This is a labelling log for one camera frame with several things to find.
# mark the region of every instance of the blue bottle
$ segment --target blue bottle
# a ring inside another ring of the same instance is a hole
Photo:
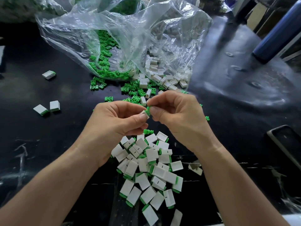
[[[262,63],[276,56],[301,32],[301,0],[297,1],[278,24],[254,49],[253,55]]]

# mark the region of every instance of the clear plastic bag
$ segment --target clear plastic bag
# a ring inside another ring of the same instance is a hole
[[[54,0],[0,0],[0,22],[35,22],[37,12],[61,16],[67,13]]]
[[[137,67],[150,78],[144,69],[149,49],[153,55],[160,56],[160,65],[166,73],[179,74],[189,81],[190,69],[212,19],[184,0],[159,3],[158,0],[150,0],[147,8],[141,11],[135,8],[137,12],[132,15],[112,12],[123,1],[81,0],[70,13],[61,17],[37,15],[36,19],[42,37],[49,44],[71,54],[74,60],[80,61],[98,77],[101,75],[91,68],[89,58],[100,58],[97,30],[106,30],[120,48],[115,55],[115,68],[119,71]]]

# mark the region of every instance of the right hand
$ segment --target right hand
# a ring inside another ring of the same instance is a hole
[[[221,145],[195,96],[168,90],[154,96],[147,104],[152,106],[153,120],[166,125],[188,150],[197,153]]]

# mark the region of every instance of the black table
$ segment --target black table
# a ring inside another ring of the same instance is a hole
[[[227,17],[214,17],[213,21],[196,59],[189,91],[203,104],[218,139],[280,213],[290,214],[291,205],[285,205],[281,198],[300,196],[296,183],[300,171],[265,133],[283,124],[299,131],[301,78],[279,58],[259,64],[251,53],[260,39],[246,26]],[[0,75],[0,203],[4,204],[71,146],[97,103],[104,102],[105,96],[113,96],[114,100],[127,96],[120,92],[122,83],[109,82],[103,91],[90,91],[93,76],[46,44],[35,24],[1,25],[1,29],[0,36],[6,38],[6,70]],[[53,80],[41,76],[48,70],[57,73]],[[54,100],[61,104],[58,114],[41,117],[33,110],[38,104],[48,107]],[[196,160],[165,126],[150,119],[149,129],[170,136],[174,159],[183,158],[186,163]],[[66,222],[146,223],[142,205],[131,209],[119,196],[124,180],[116,166],[115,160],[109,160],[94,174]],[[281,186],[272,173],[275,171],[287,176],[281,177]],[[175,194],[176,208],[183,212],[182,221],[186,225],[221,223],[204,175],[188,170],[187,164],[178,172],[185,181],[182,193]],[[200,214],[192,215],[194,209],[199,209]],[[165,207],[159,210],[162,225],[170,225],[173,212]]]

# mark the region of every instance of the left hand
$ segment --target left hand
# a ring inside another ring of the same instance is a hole
[[[148,127],[145,108],[125,101],[96,105],[84,130],[74,143],[76,150],[96,160],[101,167],[123,136],[140,135]]]

